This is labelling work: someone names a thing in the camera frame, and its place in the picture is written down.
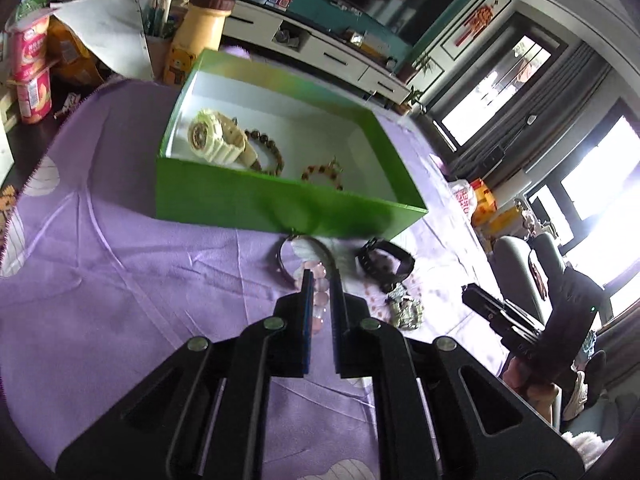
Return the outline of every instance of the window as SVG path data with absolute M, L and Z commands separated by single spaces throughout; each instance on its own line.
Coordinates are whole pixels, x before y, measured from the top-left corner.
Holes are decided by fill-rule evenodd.
M 538 218 L 554 224 L 565 259 L 609 293 L 614 316 L 640 299 L 639 134 L 638 119 L 618 101 L 527 194 Z
M 453 151 L 481 135 L 516 104 L 566 44 L 518 13 L 430 103 Z

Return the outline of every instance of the gray curtain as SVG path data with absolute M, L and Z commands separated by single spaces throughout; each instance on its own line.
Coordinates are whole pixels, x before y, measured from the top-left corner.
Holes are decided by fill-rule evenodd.
M 469 181 L 484 178 L 489 187 L 508 180 L 558 142 L 610 70 L 588 44 L 568 49 L 516 105 L 453 161 L 451 173 Z M 488 166 L 491 159 L 497 165 Z
M 596 350 L 607 353 L 605 384 L 624 378 L 640 364 L 640 301 L 598 334 Z

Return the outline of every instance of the black watch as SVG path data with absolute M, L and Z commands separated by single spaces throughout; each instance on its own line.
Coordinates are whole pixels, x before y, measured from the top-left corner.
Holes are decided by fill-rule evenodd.
M 370 256 L 374 250 L 384 251 L 399 260 L 400 265 L 396 272 L 389 272 L 377 266 Z M 398 283 L 404 282 L 413 272 L 415 265 L 414 257 L 407 251 L 382 238 L 372 238 L 369 240 L 358 251 L 357 257 L 366 275 L 373 278 L 380 286 L 380 289 L 387 293 L 391 292 Z

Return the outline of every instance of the yellow bottle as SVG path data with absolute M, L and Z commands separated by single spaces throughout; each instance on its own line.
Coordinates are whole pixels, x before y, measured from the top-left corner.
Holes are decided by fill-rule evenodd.
M 165 83 L 183 84 L 200 53 L 218 49 L 225 18 L 235 4 L 235 0 L 190 0 L 164 66 Z

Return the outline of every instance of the drawer handle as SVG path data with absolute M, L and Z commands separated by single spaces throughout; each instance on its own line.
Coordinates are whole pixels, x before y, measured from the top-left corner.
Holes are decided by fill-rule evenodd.
M 254 22 L 252 22 L 251 20 L 246 20 L 244 18 L 238 18 L 237 16 L 227 16 L 226 18 L 228 20 L 237 20 L 238 22 L 248 23 L 249 25 L 253 25 L 254 24 Z
M 327 54 L 326 52 L 323 52 L 323 54 L 325 56 L 327 56 L 329 59 L 333 59 L 334 61 L 337 61 L 338 63 L 340 63 L 341 65 L 347 66 L 348 63 L 345 63 L 343 60 L 338 59 L 337 57 L 331 56 L 330 54 Z
M 382 86 L 382 88 L 384 88 L 385 90 L 389 90 L 391 93 L 394 92 L 393 88 L 389 88 L 387 85 L 383 85 L 380 81 L 378 81 L 378 85 Z

